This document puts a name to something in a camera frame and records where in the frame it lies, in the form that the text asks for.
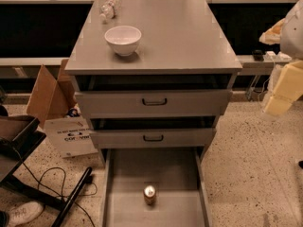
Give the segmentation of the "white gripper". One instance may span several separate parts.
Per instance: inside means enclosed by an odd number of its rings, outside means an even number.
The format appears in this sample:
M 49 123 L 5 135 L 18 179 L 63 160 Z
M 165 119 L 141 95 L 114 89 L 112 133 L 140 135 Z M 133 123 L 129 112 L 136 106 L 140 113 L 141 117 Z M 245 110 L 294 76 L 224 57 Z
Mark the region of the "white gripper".
M 272 117 L 286 113 L 303 96 L 303 21 L 282 19 L 259 37 L 263 44 L 280 44 L 280 51 L 292 61 L 274 69 L 273 87 L 264 97 L 263 113 Z

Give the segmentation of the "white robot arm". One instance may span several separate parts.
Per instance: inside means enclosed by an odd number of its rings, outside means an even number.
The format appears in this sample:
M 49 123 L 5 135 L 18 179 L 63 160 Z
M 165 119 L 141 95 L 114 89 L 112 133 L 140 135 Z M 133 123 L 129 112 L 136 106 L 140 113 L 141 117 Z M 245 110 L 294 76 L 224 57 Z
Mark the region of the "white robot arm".
M 263 44 L 279 44 L 280 52 L 292 61 L 271 77 L 273 88 L 264 98 L 263 112 L 270 116 L 286 113 L 303 96 L 303 0 L 299 0 L 287 13 L 259 37 Z

